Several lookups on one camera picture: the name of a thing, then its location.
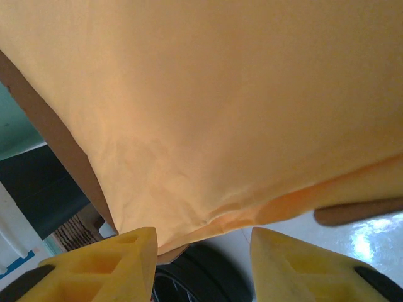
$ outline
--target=wheel rim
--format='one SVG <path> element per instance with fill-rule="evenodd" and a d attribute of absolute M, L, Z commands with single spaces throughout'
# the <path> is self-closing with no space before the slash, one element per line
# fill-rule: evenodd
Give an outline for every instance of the wheel rim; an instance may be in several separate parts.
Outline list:
<path fill-rule="evenodd" d="M 198 302 L 184 284 L 169 274 L 156 273 L 152 297 L 155 302 Z"/>

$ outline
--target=tire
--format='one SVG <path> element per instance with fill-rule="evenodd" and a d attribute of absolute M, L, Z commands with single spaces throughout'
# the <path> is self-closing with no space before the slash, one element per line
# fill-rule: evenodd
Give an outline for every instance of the tire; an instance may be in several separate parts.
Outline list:
<path fill-rule="evenodd" d="M 155 302 L 250 302 L 242 276 L 218 252 L 191 245 L 174 262 L 157 266 L 152 295 Z"/>

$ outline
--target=white floor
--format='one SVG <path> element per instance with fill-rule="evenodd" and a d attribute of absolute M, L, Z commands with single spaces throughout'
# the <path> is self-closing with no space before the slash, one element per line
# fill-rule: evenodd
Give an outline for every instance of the white floor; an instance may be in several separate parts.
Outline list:
<path fill-rule="evenodd" d="M 403 287 L 403 213 L 328 228 L 318 225 L 310 212 L 264 227 L 367 262 Z M 207 242 L 225 254 L 253 288 L 249 258 L 251 232 L 252 228 L 245 228 Z"/>

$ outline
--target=yellow plastic block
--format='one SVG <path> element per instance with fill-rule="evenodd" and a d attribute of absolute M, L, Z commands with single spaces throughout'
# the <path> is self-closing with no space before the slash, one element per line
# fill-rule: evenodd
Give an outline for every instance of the yellow plastic block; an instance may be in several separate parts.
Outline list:
<path fill-rule="evenodd" d="M 251 262 L 259 302 L 386 302 L 355 271 L 356 259 L 254 228 Z"/>
<path fill-rule="evenodd" d="M 156 260 L 156 231 L 140 228 L 41 262 L 55 269 L 19 302 L 149 302 Z"/>

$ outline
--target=orange fabric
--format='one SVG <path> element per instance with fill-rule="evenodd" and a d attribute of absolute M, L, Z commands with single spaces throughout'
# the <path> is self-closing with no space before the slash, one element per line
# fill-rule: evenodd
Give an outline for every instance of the orange fabric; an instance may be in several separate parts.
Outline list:
<path fill-rule="evenodd" d="M 403 195 L 402 16 L 399 0 L 0 0 L 0 48 L 88 155 L 116 228 L 156 227 L 161 254 Z"/>

